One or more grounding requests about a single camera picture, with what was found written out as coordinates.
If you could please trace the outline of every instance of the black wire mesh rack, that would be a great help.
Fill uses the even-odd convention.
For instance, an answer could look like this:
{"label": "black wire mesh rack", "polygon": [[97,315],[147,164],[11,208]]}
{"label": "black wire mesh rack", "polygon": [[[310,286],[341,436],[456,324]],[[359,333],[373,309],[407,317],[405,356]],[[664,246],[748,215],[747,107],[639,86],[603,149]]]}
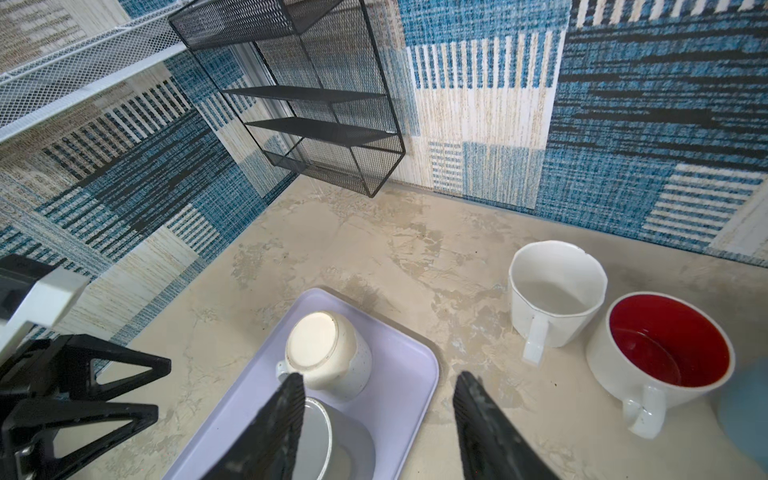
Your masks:
{"label": "black wire mesh rack", "polygon": [[[197,0],[168,20],[272,165],[373,197],[405,156],[365,0]],[[242,43],[272,85],[222,88],[195,53]],[[245,121],[238,96],[293,116]]]}

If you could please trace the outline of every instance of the countertop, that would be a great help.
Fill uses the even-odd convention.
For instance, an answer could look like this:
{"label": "countertop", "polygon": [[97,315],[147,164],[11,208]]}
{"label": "countertop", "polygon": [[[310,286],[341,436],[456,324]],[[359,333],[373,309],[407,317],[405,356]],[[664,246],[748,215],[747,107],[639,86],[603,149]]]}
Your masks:
{"label": "countertop", "polygon": [[[524,364],[511,326],[515,251],[564,240],[608,275],[584,332]],[[74,478],[161,478],[293,301],[322,286],[429,346],[440,382],[401,478],[462,478],[451,407],[462,370],[485,388],[562,478],[766,478],[720,430],[717,394],[671,409],[654,440],[624,426],[621,404],[587,366],[584,345],[624,293],[669,293],[709,313],[743,365],[768,355],[768,269],[547,222],[389,183],[374,199],[300,177],[129,345],[170,357],[173,371],[119,401],[160,419]],[[105,382],[131,372],[108,367]],[[57,439],[66,452],[93,432]]]}

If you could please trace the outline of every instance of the tray rim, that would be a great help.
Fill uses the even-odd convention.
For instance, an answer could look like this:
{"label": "tray rim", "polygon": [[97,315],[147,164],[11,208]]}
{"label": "tray rim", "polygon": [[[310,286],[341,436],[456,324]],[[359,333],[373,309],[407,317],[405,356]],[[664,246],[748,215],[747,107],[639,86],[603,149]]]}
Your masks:
{"label": "tray rim", "polygon": [[310,296],[310,295],[312,295],[314,293],[320,293],[322,295],[332,296],[334,299],[340,301],[341,303],[346,304],[349,308],[351,308],[353,310],[357,310],[357,312],[359,312],[360,314],[362,314],[364,316],[367,316],[372,321],[377,322],[377,323],[381,324],[382,326],[384,326],[385,328],[390,329],[393,332],[395,332],[395,333],[397,333],[399,335],[404,336],[408,340],[416,343],[418,346],[424,348],[427,352],[429,352],[429,359],[432,361],[432,364],[435,367],[435,371],[437,372],[437,375],[435,376],[435,380],[432,383],[432,388],[429,390],[429,397],[427,398],[427,401],[425,402],[424,407],[422,408],[421,415],[419,416],[419,422],[418,422],[416,428],[413,430],[413,433],[411,434],[411,438],[408,441],[408,448],[406,449],[405,454],[400,459],[400,465],[398,465],[398,468],[397,468],[397,470],[395,472],[395,476],[392,477],[392,478],[393,478],[393,480],[396,480],[397,478],[400,477],[400,473],[402,472],[402,468],[405,466],[406,461],[408,460],[408,457],[409,457],[409,455],[411,453],[411,447],[413,447],[413,442],[416,440],[416,436],[419,434],[419,431],[421,431],[421,429],[422,429],[422,424],[424,423],[424,417],[426,416],[427,412],[429,411],[429,406],[432,404],[432,399],[435,397],[435,391],[437,390],[437,385],[440,383],[440,362],[438,362],[437,356],[435,355],[435,352],[433,352],[432,349],[429,348],[424,343],[419,342],[417,339],[413,338],[412,336],[407,335],[407,334],[401,332],[400,330],[396,329],[395,327],[393,327],[391,325],[388,325],[387,323],[384,323],[383,321],[377,319],[376,317],[374,317],[374,316],[372,316],[372,315],[370,315],[370,314],[368,314],[366,312],[363,312],[361,309],[357,308],[356,306],[352,305],[351,303],[347,302],[346,300],[341,299],[341,298],[339,298],[336,295],[333,295],[328,290],[325,290],[325,289],[323,289],[322,287],[319,287],[319,286],[314,286],[312,288],[304,290],[298,297],[296,297],[296,299],[293,301],[293,303],[291,303],[291,306],[288,308],[288,310],[285,312],[285,314],[283,314],[283,316],[280,318],[280,321],[275,323],[275,326],[272,327],[272,329],[270,330],[270,334],[266,336],[264,341],[261,343],[261,346],[259,347],[259,349],[253,355],[253,357],[248,361],[248,363],[245,365],[245,367],[243,367],[243,370],[240,371],[240,374],[237,377],[237,379],[232,383],[230,388],[227,389],[227,391],[221,396],[221,398],[217,402],[216,406],[214,406],[214,409],[210,411],[210,413],[208,414],[208,417],[206,417],[205,420],[203,421],[203,423],[200,424],[200,427],[198,427],[197,430],[195,430],[195,433],[192,435],[192,438],[190,439],[190,441],[187,442],[187,444],[181,450],[179,455],[177,455],[177,457],[175,458],[174,462],[172,464],[170,464],[170,467],[168,468],[168,470],[162,476],[163,480],[176,480],[176,474],[178,473],[177,472],[178,468],[175,468],[175,467],[177,466],[177,463],[178,463],[179,459],[182,456],[185,456],[185,454],[187,454],[187,456],[188,456],[191,453],[191,451],[194,450],[194,448],[197,447],[197,445],[200,444],[200,440],[201,440],[202,435],[200,437],[198,437],[198,434],[201,433],[203,430],[207,430],[208,428],[210,428],[211,424],[214,423],[216,417],[218,417],[218,414],[220,413],[220,410],[224,408],[224,404],[226,403],[225,400],[228,400],[230,398],[230,396],[234,394],[235,390],[237,390],[237,388],[240,387],[240,384],[242,384],[244,382],[244,378],[246,376],[245,375],[246,371],[249,370],[251,365],[254,364],[261,357],[261,355],[262,355],[262,348],[264,347],[264,345],[266,345],[272,339],[272,337],[276,335],[277,327],[281,323],[283,323],[283,321],[288,317],[288,315],[290,313],[292,313],[297,308],[297,306],[300,304],[300,300],[303,300],[303,298],[305,296]]}

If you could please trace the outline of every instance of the blue object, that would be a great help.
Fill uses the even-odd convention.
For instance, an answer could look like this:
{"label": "blue object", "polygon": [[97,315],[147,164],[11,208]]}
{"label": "blue object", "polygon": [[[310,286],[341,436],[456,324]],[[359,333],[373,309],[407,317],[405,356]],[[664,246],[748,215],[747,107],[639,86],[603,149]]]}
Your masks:
{"label": "blue object", "polygon": [[717,418],[736,447],[768,472],[768,358],[757,360],[726,384]]}

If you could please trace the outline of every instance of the white mug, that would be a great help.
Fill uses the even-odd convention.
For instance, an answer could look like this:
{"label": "white mug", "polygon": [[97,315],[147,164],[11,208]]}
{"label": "white mug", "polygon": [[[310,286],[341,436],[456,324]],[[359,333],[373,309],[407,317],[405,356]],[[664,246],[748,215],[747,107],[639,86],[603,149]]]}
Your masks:
{"label": "white mug", "polygon": [[303,317],[293,327],[276,375],[283,381],[298,372],[308,389],[325,390],[346,402],[366,386],[371,368],[371,349],[349,320],[322,311]]}
{"label": "white mug", "polygon": [[318,399],[305,398],[293,480],[370,480],[375,466],[366,427]]}
{"label": "white mug", "polygon": [[723,385],[736,358],[706,313],[654,292],[618,298],[587,344],[594,377],[623,403],[630,431],[655,438],[667,409]]}
{"label": "white mug", "polygon": [[558,240],[529,243],[509,266],[512,325],[526,338],[523,360],[538,366],[546,346],[563,346],[605,300],[608,278],[592,255]]}

